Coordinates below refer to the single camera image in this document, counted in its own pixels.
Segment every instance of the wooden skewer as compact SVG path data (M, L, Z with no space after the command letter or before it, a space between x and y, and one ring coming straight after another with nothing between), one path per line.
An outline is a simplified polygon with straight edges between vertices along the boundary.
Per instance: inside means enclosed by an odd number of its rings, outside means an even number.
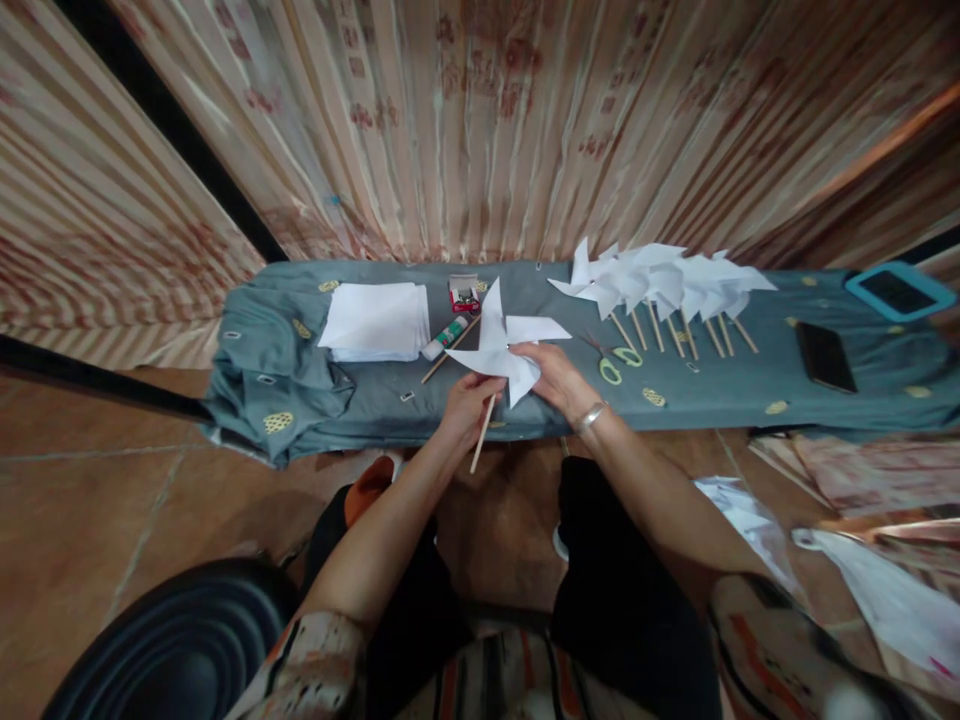
M497 402L497 396L491 395L490 402L487 403L487 417L483 419L483 428L480 430L480 439L477 440L477 449L473 453L473 462L470 463L470 474L473 475L477 469L477 460L480 459L480 448L483 447L483 439L487 436L487 428L490 427L490 416L493 415L493 406Z
M677 329L673 326L673 318L667 315L667 325L670 326L670 334L673 335L673 342L677 346L677 352L680 353L680 357L685 358L686 353L683 352L683 345L680 344L680 338L677 335Z
M647 310L650 311L650 322L653 323L653 332L657 336L657 345L660 346L660 352L663 352L663 338L660 336L660 323L657 322L657 316L653 314L653 303L647 303Z
M713 330L713 323L710 322L710 318L704 320L703 323L707 326L707 332L710 333L710 339L713 340L713 346L717 349L717 355L720 357L726 357L726 355L723 354L723 348L720 347L720 341L717 340L717 333Z
M623 339L626 341L627 347L639 355L640 353L638 353L637 349L633 346L633 341L630 339L630 336L627 335L627 331L623 329L623 325L621 325L620 321L617 320L616 308L610 311L610 319L613 320L613 324L617 326L617 330L619 330L620 334L623 335Z
M727 354L733 357L733 343L730 342L730 333L727 332L727 324L723 321L723 313L717 317L717 324L720 326L720 334L723 335L723 342L727 345Z
M750 349L753 350L755 353L760 352L757 349L757 346L753 344L753 339L750 337L750 333L748 333L747 329L740 324L740 321L737 320L736 318L730 318L730 319L733 320L734 326L737 328L737 330L740 331L740 334L743 335L743 339L747 341L747 345L750 346Z
M460 337L458 337L458 338L456 339L456 342L454 342L453 345L451 345L449 348L446 348L446 349L447 349L447 350L453 350L453 349L455 349L455 348L457 347L457 345L460 344L460 341L463 340L463 339L467 336L467 333L469 333L471 330L473 330L473 326L477 324L477 321L478 321L479 319L480 319L480 316L477 315L477 316L473 319L473 322L471 322L469 325L467 325L467 327L464 329L463 333L461 333ZM443 361L446 360L448 357L450 357L450 356L447 355L446 353L443 353L443 356L442 356L439 360L437 360L437 362L434 364L434 366L433 366L432 368L430 368L430 372L428 372L426 375L423 376L423 380L420 381L420 384L421 384L421 385L426 384L427 380L430 379L430 376L433 375L433 374L437 371L437 368L438 368L438 367L440 367L441 365L443 365Z
M630 311L630 317L633 318L633 326L637 329L637 337L640 338L640 345L643 346L643 351L647 351L647 340L643 337L643 330L640 328L640 321L637 320L637 313L634 310Z
M693 333L690 331L690 323L687 321L687 314L681 310L680 317L683 318L683 329L687 333L687 340L690 341L690 352L693 353L694 360L700 360L700 353L697 352L697 341L693 339Z

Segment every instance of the woman's right hand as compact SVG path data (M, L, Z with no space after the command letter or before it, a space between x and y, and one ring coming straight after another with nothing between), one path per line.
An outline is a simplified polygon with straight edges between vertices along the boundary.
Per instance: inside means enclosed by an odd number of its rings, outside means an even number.
M530 358L540 366L540 379L533 391L563 413L571 427L602 401L600 394L556 345L521 343L513 345L510 352Z

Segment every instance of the woman's left hand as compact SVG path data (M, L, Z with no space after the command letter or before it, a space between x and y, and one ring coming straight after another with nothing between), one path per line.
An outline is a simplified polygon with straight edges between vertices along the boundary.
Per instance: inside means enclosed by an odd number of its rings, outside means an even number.
M437 434L451 443L455 452L466 454L480 439L487 398L496 395L499 400L506 384L506 378L488 378L473 372L460 378L447 396L447 409Z

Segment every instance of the small red box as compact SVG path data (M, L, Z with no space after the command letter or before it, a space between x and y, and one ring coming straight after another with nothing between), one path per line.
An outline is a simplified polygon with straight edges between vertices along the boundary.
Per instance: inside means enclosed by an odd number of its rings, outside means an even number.
M451 275L449 281L450 305L454 312L478 312L480 293L476 275Z

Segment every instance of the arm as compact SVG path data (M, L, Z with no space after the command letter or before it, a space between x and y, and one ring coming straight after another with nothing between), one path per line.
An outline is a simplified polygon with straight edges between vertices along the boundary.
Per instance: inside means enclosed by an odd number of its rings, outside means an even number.
M512 350L540 366L542 374L533 391L562 412L571 427L601 402L599 393L557 346L524 344ZM714 578L735 572L769 576L763 561L723 513L682 473L661 461L613 408L604 408L581 438L627 514L671 572L679 556L715 571L708 573Z
M297 616L327 610L376 628L454 471L480 437L486 400L503 378L475 373L450 391L440 427L324 563Z

